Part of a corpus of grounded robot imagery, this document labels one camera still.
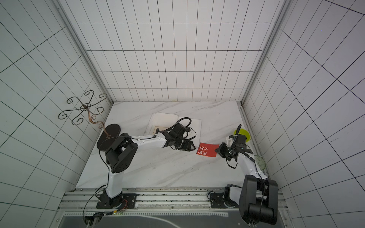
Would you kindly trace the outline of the red photo card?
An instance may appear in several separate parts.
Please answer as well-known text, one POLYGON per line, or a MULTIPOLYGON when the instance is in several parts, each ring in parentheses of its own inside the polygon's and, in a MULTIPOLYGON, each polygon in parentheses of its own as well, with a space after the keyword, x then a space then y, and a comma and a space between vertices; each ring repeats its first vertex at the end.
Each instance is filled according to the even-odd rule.
POLYGON ((206 157, 216 157, 216 149, 219 147, 218 144, 208 144, 208 143, 200 143, 197 149, 197 155, 206 156, 206 157))

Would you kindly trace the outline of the white photo album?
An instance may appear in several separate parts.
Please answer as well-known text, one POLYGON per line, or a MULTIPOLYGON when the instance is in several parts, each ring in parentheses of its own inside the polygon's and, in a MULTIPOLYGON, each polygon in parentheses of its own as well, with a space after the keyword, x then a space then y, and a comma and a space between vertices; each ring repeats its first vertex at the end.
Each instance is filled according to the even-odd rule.
MULTIPOLYGON (((177 121, 182 119, 182 116, 174 115, 174 114, 164 114, 164 113, 155 113, 152 114, 144 135, 152 135, 156 132, 156 129, 159 128, 160 131, 167 129, 168 127, 173 126, 177 121)), ((194 131, 196 131, 197 136, 192 139, 195 145, 200 143, 201 137, 201 127, 202 127, 202 120, 200 119, 192 119, 191 124, 189 125, 191 131, 188 135, 188 138, 195 136, 194 131)))

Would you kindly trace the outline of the cream patterned photo card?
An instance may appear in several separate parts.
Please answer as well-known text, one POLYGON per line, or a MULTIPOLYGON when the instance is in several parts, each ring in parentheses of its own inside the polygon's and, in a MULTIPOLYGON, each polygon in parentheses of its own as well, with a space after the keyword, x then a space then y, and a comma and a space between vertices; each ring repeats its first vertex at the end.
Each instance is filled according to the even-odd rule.
POLYGON ((155 129, 154 129, 154 135, 156 135, 156 134, 158 134, 159 133, 159 128, 158 127, 156 127, 155 129))

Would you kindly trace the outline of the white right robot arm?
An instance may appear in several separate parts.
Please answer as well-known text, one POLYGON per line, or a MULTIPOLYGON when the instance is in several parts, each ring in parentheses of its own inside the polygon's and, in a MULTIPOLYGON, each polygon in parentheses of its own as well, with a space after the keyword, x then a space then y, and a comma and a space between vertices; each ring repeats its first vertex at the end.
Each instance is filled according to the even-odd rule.
POLYGON ((227 208, 237 207, 248 225, 259 222, 275 225, 278 220, 278 184, 260 170, 245 135, 230 135, 215 152, 227 162, 234 159, 244 174, 242 186, 228 184, 222 196, 227 208))

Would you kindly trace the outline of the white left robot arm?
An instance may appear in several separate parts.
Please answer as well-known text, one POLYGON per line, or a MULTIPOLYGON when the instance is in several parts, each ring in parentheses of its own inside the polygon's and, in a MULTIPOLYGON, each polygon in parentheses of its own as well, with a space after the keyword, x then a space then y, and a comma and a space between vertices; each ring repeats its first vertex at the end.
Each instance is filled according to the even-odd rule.
POLYGON ((196 149, 193 139, 197 132, 189 125, 174 124, 165 130, 156 129, 155 134, 142 137, 123 133, 105 151, 108 166, 108 181, 104 194, 110 199, 122 193, 124 171, 129 168, 137 152, 170 147, 178 151, 191 152, 196 149))

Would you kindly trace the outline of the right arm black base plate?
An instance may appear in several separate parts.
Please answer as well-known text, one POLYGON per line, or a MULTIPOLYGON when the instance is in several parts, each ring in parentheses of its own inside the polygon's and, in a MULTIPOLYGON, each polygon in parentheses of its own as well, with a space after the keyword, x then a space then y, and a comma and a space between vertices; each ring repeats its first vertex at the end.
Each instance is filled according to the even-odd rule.
POLYGON ((224 193, 209 192, 207 198, 212 209, 237 209, 238 204, 227 199, 224 193))

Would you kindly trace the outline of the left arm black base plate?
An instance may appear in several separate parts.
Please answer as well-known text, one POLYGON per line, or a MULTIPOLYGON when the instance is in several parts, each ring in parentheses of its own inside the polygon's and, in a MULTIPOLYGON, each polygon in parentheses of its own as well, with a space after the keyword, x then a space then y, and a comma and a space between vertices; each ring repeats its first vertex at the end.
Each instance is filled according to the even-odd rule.
POLYGON ((134 209, 137 194, 121 193, 114 198, 110 198, 106 193, 98 197, 97 209, 134 209))

